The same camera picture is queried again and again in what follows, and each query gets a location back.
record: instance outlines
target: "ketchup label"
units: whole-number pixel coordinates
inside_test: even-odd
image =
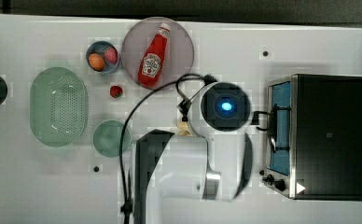
[[[160,69],[160,57],[153,53],[148,53],[144,58],[142,74],[154,77]]]
[[[169,38],[170,32],[167,31],[167,30],[165,30],[165,29],[160,29],[160,30],[158,30],[158,33],[159,33],[160,35],[162,35],[163,37],[165,37],[165,38]]]

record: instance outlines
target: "small red object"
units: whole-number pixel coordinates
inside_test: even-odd
[[[112,86],[110,89],[110,94],[114,98],[121,96],[122,93],[123,93],[123,89],[119,86]]]
[[[169,35],[170,25],[162,23],[140,63],[138,81],[143,86],[152,87],[158,82]]]
[[[109,47],[105,50],[104,56],[111,63],[116,63],[118,61],[117,51],[112,47]]]

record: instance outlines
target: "white table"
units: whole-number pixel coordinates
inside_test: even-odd
[[[0,75],[9,96],[0,105],[0,223],[121,223],[118,160],[98,154],[91,142],[103,119],[126,119],[148,93],[120,68],[99,76],[85,62],[97,40],[118,50],[138,21],[0,15]],[[213,74],[244,88],[252,110],[264,109],[269,80],[295,73],[362,76],[362,29],[181,22],[195,46],[193,72]],[[262,51],[270,54],[263,57]],[[85,82],[89,120],[69,147],[46,147],[29,125],[29,93],[44,69],[63,65]],[[111,84],[125,94],[109,96]],[[200,84],[188,84],[192,94]],[[149,99],[134,116],[134,140],[154,128],[177,132],[179,98],[167,91]],[[173,111],[160,113],[157,110]],[[291,201],[260,182],[263,133],[248,129],[254,147],[252,180],[234,203],[166,199],[163,223],[362,223],[362,202]],[[92,167],[101,167],[94,173]]]

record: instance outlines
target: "blue light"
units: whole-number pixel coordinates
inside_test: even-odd
[[[230,111],[231,110],[231,104],[230,103],[223,103],[222,104],[222,109],[226,110],[226,111]]]

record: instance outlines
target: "oven window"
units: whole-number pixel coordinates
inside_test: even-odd
[[[291,106],[291,84],[290,82],[272,86],[271,90],[271,113],[276,116],[273,119],[273,128],[276,132],[271,147],[270,169],[289,175],[289,121],[290,110],[278,109]]]

